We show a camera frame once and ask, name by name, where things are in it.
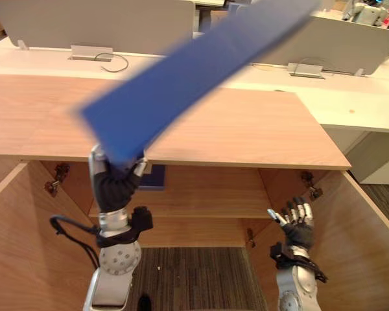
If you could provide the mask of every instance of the robotic arm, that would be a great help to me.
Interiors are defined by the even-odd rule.
[[[321,311],[317,302],[316,280],[327,282],[327,277],[310,260],[308,250],[314,244],[311,207],[303,198],[294,198],[296,209],[288,202],[289,213],[284,216],[269,209],[269,215],[286,235],[286,246],[278,242],[271,247],[270,256],[277,262],[279,311]]]
[[[132,274],[141,258],[138,236],[153,227],[146,207],[136,207],[131,220],[126,211],[146,165],[147,160],[142,157],[131,168],[118,170],[100,146],[89,156],[91,183],[100,209],[97,244],[101,250],[100,267],[92,276],[84,311],[125,309]]]
[[[353,22],[372,25],[372,26],[381,26],[382,22],[388,16],[387,9],[383,7],[376,7],[381,4],[381,1],[369,1],[369,3],[355,3],[353,7],[344,14],[343,20],[347,21],[351,18]]]

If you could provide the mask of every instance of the wooden tabletop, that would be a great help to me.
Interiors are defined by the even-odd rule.
[[[96,141],[77,110],[112,83],[0,75],[0,156],[86,161]],[[127,118],[132,116],[125,115],[124,122]],[[147,157],[179,165],[350,166],[294,94],[240,89],[205,97],[159,137]]]

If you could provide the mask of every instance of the black cable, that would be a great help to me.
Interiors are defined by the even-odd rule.
[[[113,54],[113,53],[99,53],[99,54],[97,54],[97,55],[94,57],[93,60],[97,60],[97,58],[98,58],[99,56],[101,56],[101,55],[109,55],[109,56],[113,56],[113,57],[115,56],[115,57],[122,58],[122,59],[125,61],[125,66],[124,66],[123,68],[121,68],[121,69],[118,69],[118,70],[109,70],[109,69],[105,68],[104,66],[101,66],[102,69],[104,69],[105,71],[107,71],[107,72],[109,72],[109,73],[119,73],[120,71],[123,71],[123,70],[127,69],[128,66],[129,66],[129,64],[130,64],[130,63],[128,63],[128,60],[127,60],[123,55],[120,55],[120,54]]]
[[[96,225],[94,225],[93,227],[87,227],[85,225],[80,224],[79,222],[76,222],[75,220],[72,220],[72,219],[65,217],[65,216],[62,216],[62,215],[54,215],[54,216],[49,218],[49,222],[51,223],[52,227],[54,227],[56,229],[56,234],[57,235],[64,235],[64,236],[66,236],[66,238],[68,238],[72,242],[77,243],[80,247],[82,247],[84,249],[84,251],[86,252],[86,254],[88,255],[89,259],[91,260],[94,268],[97,269],[99,267],[99,259],[98,259],[98,255],[95,252],[95,250],[91,246],[89,246],[88,244],[83,243],[82,241],[77,240],[76,238],[74,238],[73,236],[68,234],[66,232],[66,230],[62,227],[62,225],[59,223],[59,221],[74,225],[75,227],[77,227],[77,228],[79,228],[87,233],[90,233],[92,235],[98,234],[98,232],[99,232],[98,227]]]

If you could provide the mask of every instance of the metal bracket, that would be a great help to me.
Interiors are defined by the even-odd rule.
[[[28,51],[29,46],[23,41],[23,40],[18,40],[18,45],[21,50]]]
[[[58,186],[61,182],[64,181],[64,179],[67,176],[67,173],[69,173],[69,164],[59,164],[57,165],[54,170],[56,172],[56,175],[54,177],[54,181],[47,181],[45,183],[45,186],[43,187],[49,194],[54,198],[58,194]]]
[[[323,189],[314,187],[313,174],[307,170],[301,173],[301,180],[310,191],[310,200],[314,201],[323,195]]]
[[[323,66],[307,65],[306,63],[288,63],[287,71],[291,76],[325,79],[322,76]]]
[[[110,62],[112,60],[112,47],[87,47],[85,45],[71,45],[72,54],[70,60],[95,60],[98,62]]]
[[[253,236],[253,231],[251,228],[248,228],[246,230],[246,234],[248,235],[248,243],[251,244],[251,247],[254,248],[257,244],[255,243],[255,241],[253,240],[254,236]]]
[[[356,70],[355,74],[353,76],[362,76],[363,75],[363,68],[359,68]]]

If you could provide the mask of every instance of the blue book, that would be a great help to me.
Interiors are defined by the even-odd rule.
[[[82,110],[110,161],[132,161],[173,120],[298,30],[318,0],[261,0]]]

